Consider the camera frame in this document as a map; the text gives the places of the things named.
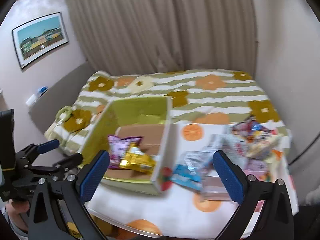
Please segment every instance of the sleeve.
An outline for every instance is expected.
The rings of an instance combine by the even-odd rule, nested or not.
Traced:
[[[9,218],[9,215],[5,209],[5,207],[3,207],[1,209],[1,212],[5,218],[5,220],[7,220],[7,222],[9,223],[11,229],[15,232],[15,234],[17,235],[17,237],[19,237],[19,239],[21,240],[28,240],[28,235],[26,233],[24,233],[22,230],[20,230]]]

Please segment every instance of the floral bedspread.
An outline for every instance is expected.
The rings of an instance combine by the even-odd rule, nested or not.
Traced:
[[[254,114],[259,123],[277,127],[283,135],[281,148],[287,152],[290,140],[284,123],[265,92],[249,74],[229,70],[187,70],[148,75],[110,76],[104,71],[93,74],[82,87],[73,109],[91,113],[83,129],[66,130],[53,124],[47,139],[58,139],[66,153],[79,151],[109,101],[145,96],[171,96],[172,122],[233,124]]]

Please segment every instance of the picture frame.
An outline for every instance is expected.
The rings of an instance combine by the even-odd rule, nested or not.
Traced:
[[[52,13],[28,21],[12,30],[20,68],[69,42],[62,13]]]

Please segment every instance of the purple snack bag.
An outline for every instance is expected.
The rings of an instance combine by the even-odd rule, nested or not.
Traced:
[[[142,136],[137,137],[126,137],[120,139],[118,136],[109,135],[109,145],[110,145],[110,165],[109,169],[119,169],[119,164],[121,159],[124,157],[125,152],[130,146],[130,143],[136,143],[139,145],[142,140]]]

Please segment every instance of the beige curtain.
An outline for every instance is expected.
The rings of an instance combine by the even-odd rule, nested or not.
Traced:
[[[113,75],[185,69],[254,74],[252,0],[66,0],[78,40]]]

